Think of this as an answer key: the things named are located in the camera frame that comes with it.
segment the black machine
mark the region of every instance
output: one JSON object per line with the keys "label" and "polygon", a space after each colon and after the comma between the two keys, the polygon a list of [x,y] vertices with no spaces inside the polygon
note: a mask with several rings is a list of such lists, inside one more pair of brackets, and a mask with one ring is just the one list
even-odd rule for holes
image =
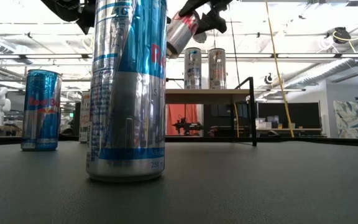
{"label": "black machine", "polygon": [[[96,0],[85,0],[84,4],[80,4],[80,0],[41,1],[64,21],[76,21],[84,34],[88,34],[90,27],[94,26]],[[226,21],[219,16],[219,12],[225,11],[231,1],[232,0],[187,0],[185,6],[180,10],[179,16],[189,15],[197,8],[208,3],[211,6],[211,10],[207,14],[203,14],[196,34],[213,29],[224,33],[227,29]]]}
{"label": "black machine", "polygon": [[180,120],[177,121],[178,122],[176,124],[173,124],[172,126],[176,127],[179,135],[181,128],[183,128],[183,130],[185,131],[185,136],[191,136],[190,131],[201,131],[202,129],[204,129],[200,122],[187,123],[186,118],[180,118]]}

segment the blue and silver can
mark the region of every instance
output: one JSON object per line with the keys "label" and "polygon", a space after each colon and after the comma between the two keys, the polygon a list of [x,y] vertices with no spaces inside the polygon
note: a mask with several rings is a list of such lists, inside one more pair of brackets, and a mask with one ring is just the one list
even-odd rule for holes
{"label": "blue and silver can", "polygon": [[86,171],[155,178],[165,167],[166,0],[96,1]]}
{"label": "blue and silver can", "polygon": [[25,86],[23,151],[56,150],[60,125],[62,76],[29,70]]}

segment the can bottom rim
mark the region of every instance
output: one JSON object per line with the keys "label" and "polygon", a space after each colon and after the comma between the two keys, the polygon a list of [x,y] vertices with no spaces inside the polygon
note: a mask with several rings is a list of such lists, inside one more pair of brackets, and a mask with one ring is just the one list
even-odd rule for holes
{"label": "can bottom rim", "polygon": [[160,177],[162,172],[158,174],[150,174],[150,175],[140,175],[134,177],[106,177],[90,174],[89,177],[92,180],[102,181],[102,182],[115,182],[115,183],[128,183],[128,182],[140,182],[145,180],[155,179]]}

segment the gray table surface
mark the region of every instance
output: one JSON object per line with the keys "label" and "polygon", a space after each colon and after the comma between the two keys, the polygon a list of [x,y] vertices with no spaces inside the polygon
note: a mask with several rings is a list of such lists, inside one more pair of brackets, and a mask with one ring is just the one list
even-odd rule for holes
{"label": "gray table surface", "polygon": [[0,223],[358,223],[358,147],[167,143],[156,180],[89,180],[85,145],[0,146]]}

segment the aluminum can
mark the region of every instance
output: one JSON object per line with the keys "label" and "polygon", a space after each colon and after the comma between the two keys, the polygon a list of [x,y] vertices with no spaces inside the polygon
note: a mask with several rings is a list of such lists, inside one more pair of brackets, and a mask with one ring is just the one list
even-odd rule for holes
{"label": "aluminum can", "polygon": [[29,70],[25,86],[23,151],[56,150],[60,125],[62,76],[46,70]]}
{"label": "aluminum can", "polygon": [[173,17],[167,29],[167,56],[177,58],[198,28],[200,17],[197,12],[180,17],[179,12]]}
{"label": "aluminum can", "polygon": [[88,128],[90,122],[90,93],[83,92],[81,96],[80,109],[80,143],[86,143],[88,140]]}
{"label": "aluminum can", "polygon": [[86,171],[131,182],[165,167],[165,0],[96,1]]}
{"label": "aluminum can", "polygon": [[209,88],[226,89],[226,53],[224,49],[211,49],[208,52]]}
{"label": "aluminum can", "polygon": [[201,89],[201,50],[190,47],[185,50],[185,89]]}

